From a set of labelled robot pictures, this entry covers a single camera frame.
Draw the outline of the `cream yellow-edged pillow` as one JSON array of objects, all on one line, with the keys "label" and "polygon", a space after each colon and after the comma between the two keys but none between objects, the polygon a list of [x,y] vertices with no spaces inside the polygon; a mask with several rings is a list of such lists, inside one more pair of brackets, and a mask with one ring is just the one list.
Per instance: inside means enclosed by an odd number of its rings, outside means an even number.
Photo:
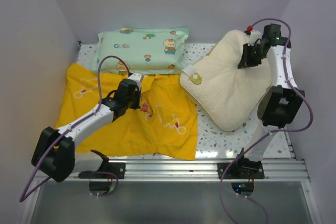
[{"label": "cream yellow-edged pillow", "polygon": [[222,130],[240,127],[271,85],[266,59],[251,68],[238,68],[249,38],[240,30],[229,31],[210,52],[185,67],[180,84],[187,95]]}]

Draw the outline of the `yellow pillowcase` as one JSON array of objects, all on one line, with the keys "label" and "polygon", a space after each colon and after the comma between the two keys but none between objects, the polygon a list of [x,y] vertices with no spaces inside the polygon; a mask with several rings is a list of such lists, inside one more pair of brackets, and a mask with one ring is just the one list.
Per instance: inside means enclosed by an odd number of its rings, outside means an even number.
[{"label": "yellow pillowcase", "polygon": [[[74,63],[66,74],[67,84],[56,127],[85,115],[99,102],[97,76]],[[76,149],[97,150],[107,156],[160,153],[194,160],[197,146],[197,112],[178,75],[144,76],[140,109],[128,109],[84,140]]]}]

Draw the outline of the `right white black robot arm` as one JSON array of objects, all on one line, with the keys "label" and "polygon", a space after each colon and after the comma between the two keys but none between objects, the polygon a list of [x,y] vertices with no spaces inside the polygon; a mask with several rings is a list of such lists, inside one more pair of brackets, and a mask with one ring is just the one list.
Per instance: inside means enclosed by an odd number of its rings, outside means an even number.
[{"label": "right white black robot arm", "polygon": [[263,33],[249,26],[245,32],[249,42],[243,46],[238,68],[256,67],[267,59],[271,86],[257,108],[257,128],[246,149],[242,149],[228,170],[239,179],[264,178],[262,159],[279,130],[294,120],[303,103],[304,91],[298,90],[290,64],[290,39],[281,35],[281,26],[269,24]]}]

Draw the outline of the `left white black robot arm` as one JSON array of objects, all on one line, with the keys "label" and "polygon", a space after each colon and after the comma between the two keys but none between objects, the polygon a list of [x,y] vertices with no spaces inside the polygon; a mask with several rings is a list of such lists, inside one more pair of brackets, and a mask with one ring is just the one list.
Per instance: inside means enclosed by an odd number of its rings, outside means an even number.
[{"label": "left white black robot arm", "polygon": [[97,130],[123,116],[127,109],[139,108],[142,79],[141,74],[130,75],[85,115],[58,129],[45,128],[31,159],[32,165],[56,182],[81,172],[106,177],[109,165],[105,155],[98,151],[77,154],[75,150]]}]

